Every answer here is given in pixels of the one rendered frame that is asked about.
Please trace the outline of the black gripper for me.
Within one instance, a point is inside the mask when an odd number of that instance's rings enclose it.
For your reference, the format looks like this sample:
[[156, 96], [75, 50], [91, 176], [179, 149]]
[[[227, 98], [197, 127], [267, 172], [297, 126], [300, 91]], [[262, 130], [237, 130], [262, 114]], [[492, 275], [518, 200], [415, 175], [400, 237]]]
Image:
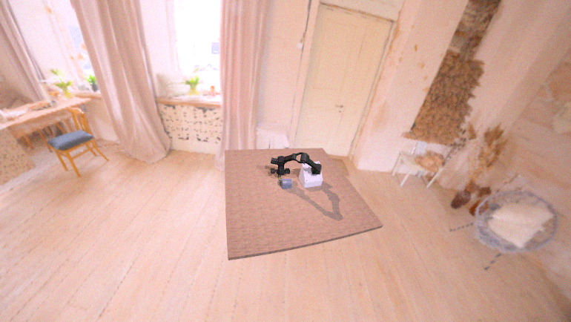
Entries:
[[[278, 168], [284, 168], [284, 166], [283, 166], [283, 167], [278, 166]], [[277, 168], [277, 169], [271, 168], [271, 174], [275, 174], [275, 172], [277, 172], [278, 176], [280, 177], [278, 168]], [[287, 174], [290, 174], [290, 169], [289, 169], [289, 168], [286, 168], [285, 171], [286, 171]]]

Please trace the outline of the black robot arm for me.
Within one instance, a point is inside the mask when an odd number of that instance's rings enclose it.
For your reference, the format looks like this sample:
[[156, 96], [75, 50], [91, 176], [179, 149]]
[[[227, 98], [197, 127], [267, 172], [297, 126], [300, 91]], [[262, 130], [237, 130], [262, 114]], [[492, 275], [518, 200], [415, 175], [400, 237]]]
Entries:
[[[301, 154], [301, 158], [300, 158], [300, 161], [298, 161], [298, 160], [296, 160], [296, 157], [300, 154]], [[280, 167], [283, 167], [287, 162], [292, 161], [292, 160], [297, 161], [298, 163], [310, 165], [312, 174], [316, 174], [316, 175], [321, 174], [322, 165], [316, 164], [315, 162], [313, 162], [309, 158], [309, 155], [307, 153], [303, 153], [303, 152], [288, 155], [286, 157], [279, 156], [277, 158], [271, 158], [271, 164], [275, 164], [275, 165], [278, 165]], [[286, 174], [286, 171], [284, 170], [284, 168], [278, 168], [278, 171], [279, 171], [279, 175]]]

